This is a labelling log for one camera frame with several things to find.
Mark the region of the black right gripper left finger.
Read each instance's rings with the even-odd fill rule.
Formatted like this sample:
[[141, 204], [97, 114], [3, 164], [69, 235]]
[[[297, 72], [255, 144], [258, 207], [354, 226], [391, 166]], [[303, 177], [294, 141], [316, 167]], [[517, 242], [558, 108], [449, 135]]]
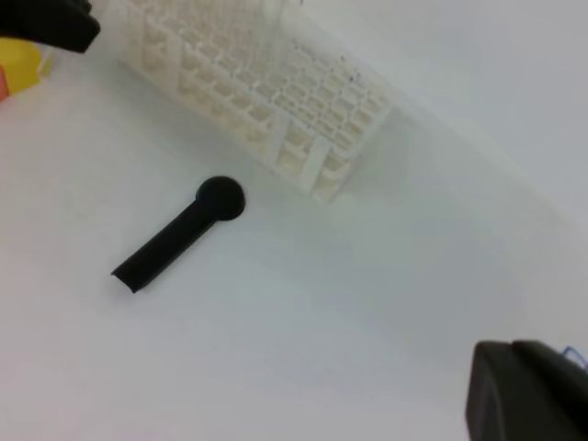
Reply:
[[89, 1], [1, 0], [1, 36], [85, 53], [100, 33]]

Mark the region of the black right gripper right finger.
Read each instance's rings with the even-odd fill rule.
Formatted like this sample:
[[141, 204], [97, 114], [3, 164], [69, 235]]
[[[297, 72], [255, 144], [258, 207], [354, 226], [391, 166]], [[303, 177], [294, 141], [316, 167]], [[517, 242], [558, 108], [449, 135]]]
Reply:
[[481, 341], [465, 419], [471, 440], [585, 440], [587, 370], [539, 341]]

